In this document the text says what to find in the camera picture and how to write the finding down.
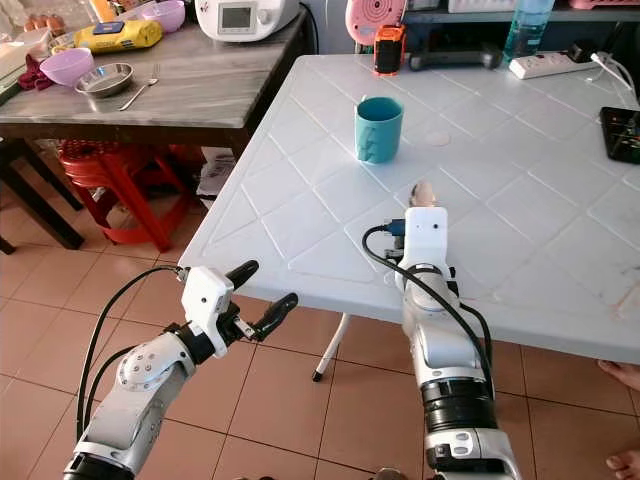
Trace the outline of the dark shelf unit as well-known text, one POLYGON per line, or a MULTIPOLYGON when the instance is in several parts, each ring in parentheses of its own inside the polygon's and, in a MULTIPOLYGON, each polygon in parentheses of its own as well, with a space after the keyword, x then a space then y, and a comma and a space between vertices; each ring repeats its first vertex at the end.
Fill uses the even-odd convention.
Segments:
MULTIPOLYGON (((492 36, 499 47, 506 44, 512 12, 449 13, 442 8, 404 13, 404 23, 417 36, 434 29, 466 29, 475 27, 483 35, 492 36)), ((550 13, 540 50, 563 50, 579 38, 590 38, 604 46, 614 29, 640 23, 640 6, 595 6, 573 9, 567 0, 557 0, 550 13)))

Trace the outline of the white power strip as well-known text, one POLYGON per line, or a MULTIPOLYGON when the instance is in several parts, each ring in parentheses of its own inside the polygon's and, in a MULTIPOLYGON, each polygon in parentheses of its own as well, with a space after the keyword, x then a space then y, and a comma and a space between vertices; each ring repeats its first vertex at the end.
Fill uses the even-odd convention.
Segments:
POLYGON ((509 61, 508 69, 518 79, 532 79, 545 76, 577 72, 598 67, 590 58, 575 61, 567 52, 538 52, 538 54, 509 61))

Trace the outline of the yellow bag with blue label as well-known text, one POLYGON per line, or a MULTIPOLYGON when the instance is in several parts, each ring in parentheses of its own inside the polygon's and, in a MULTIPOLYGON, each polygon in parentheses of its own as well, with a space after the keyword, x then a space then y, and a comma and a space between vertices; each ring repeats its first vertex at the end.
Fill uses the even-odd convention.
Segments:
POLYGON ((113 20, 74 32, 73 47, 93 54, 148 49, 159 44, 163 36, 164 28, 156 20, 113 20))

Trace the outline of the red plastic stool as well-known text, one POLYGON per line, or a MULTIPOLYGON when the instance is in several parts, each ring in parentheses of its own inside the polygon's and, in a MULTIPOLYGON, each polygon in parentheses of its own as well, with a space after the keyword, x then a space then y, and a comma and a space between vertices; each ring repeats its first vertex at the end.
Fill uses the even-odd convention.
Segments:
POLYGON ((79 201, 114 244, 150 242, 172 250, 172 236, 197 198, 169 159, 165 146, 92 140, 63 140, 58 160, 79 201), (172 187, 177 201, 168 211, 152 209, 148 187, 172 187))

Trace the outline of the orange and black device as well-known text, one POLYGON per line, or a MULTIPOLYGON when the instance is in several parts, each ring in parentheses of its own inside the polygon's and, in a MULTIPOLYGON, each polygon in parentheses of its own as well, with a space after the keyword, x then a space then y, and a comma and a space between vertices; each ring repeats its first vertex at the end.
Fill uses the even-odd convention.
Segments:
POLYGON ((406 28, 380 26, 374 37, 374 63, 372 70, 376 76, 397 76, 404 63, 404 37, 406 28))

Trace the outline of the purple plastic bowl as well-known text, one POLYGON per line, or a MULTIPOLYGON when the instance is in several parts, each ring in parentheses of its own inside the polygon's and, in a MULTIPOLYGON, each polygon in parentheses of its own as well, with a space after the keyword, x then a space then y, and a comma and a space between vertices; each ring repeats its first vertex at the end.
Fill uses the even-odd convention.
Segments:
POLYGON ((70 47, 54 52, 38 68, 51 82, 74 86, 84 73, 93 69, 93 54, 87 47, 70 47))
POLYGON ((154 0, 138 6, 140 18, 155 20, 165 33, 178 31, 186 22, 186 3, 183 0, 154 0))

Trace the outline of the silver metal fork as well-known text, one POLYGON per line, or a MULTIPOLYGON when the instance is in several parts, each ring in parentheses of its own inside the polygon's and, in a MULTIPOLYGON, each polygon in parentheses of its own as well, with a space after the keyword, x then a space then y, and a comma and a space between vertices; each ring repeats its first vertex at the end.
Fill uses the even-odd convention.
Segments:
POLYGON ((152 64, 151 76, 146 79, 146 82, 142 84, 141 87, 138 87, 137 91, 133 92, 133 95, 129 97, 127 101, 124 102, 123 105, 120 105, 118 110, 120 113, 123 111, 127 111, 132 108, 134 102, 136 102, 147 90, 150 90, 151 87, 154 87, 155 84, 159 83, 161 65, 159 63, 152 64))

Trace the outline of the blue transparent bottle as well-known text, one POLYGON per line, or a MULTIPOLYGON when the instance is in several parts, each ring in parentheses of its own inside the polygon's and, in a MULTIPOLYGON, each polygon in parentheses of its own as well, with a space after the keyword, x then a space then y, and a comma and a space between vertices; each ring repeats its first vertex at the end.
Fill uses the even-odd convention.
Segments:
POLYGON ((538 52, 556 0, 516 0, 503 58, 526 58, 538 52))

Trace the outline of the black power plug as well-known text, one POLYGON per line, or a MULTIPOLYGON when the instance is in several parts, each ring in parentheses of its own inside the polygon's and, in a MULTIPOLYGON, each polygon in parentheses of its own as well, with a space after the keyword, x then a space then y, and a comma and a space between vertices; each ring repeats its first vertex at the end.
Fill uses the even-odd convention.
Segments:
POLYGON ((594 55, 599 51, 598 45, 590 38, 577 38, 572 42, 564 54, 570 58, 573 63, 594 63, 594 55))

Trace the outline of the black electronic board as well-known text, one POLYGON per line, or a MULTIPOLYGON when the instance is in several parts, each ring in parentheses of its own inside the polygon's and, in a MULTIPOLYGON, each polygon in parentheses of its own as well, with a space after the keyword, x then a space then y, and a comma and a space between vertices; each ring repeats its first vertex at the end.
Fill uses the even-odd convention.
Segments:
POLYGON ((608 159, 640 165, 640 111, 604 106, 599 119, 608 159))

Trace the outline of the teal plastic cup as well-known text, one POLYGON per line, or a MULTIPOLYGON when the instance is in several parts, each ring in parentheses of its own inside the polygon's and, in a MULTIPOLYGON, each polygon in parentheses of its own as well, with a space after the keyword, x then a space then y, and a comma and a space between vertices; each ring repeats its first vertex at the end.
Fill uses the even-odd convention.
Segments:
POLYGON ((401 146, 404 109, 392 97, 366 97, 355 106, 355 147, 367 164, 392 163, 401 146))

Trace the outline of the printed cardboard box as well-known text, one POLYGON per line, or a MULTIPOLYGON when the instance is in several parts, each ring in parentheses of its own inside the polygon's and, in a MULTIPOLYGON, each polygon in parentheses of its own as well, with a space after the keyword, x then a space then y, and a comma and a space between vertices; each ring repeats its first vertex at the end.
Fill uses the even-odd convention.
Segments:
POLYGON ((202 147, 201 154, 205 157, 205 164, 198 174, 195 193, 210 209, 236 168, 237 157, 230 148, 224 147, 202 147))

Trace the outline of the stainless steel bowl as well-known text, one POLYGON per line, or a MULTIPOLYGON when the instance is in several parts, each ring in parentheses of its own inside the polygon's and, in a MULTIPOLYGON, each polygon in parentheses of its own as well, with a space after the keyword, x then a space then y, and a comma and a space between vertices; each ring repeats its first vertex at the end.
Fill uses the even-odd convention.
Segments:
POLYGON ((110 63, 84 73, 74 83, 78 93, 91 99, 105 99, 120 93, 132 84, 133 68, 127 63, 110 63))

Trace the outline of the dark red cloth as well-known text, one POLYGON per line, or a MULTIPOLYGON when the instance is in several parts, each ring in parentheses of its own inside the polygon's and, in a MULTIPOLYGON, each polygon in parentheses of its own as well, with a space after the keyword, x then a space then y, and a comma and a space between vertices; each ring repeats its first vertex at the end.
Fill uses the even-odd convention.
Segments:
POLYGON ((26 55, 26 70, 18 78, 18 86, 24 91, 41 91, 54 86, 54 82, 41 70, 41 61, 26 55))

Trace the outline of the bare person foot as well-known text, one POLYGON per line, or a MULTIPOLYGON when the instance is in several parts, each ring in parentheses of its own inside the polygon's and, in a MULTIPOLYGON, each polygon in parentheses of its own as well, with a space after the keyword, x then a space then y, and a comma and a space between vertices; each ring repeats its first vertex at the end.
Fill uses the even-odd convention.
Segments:
POLYGON ((617 480, 640 480, 640 451, 622 451, 605 458, 617 480))
POLYGON ((640 392, 640 365, 618 364, 618 362, 598 360, 596 366, 613 379, 620 381, 626 387, 640 392))

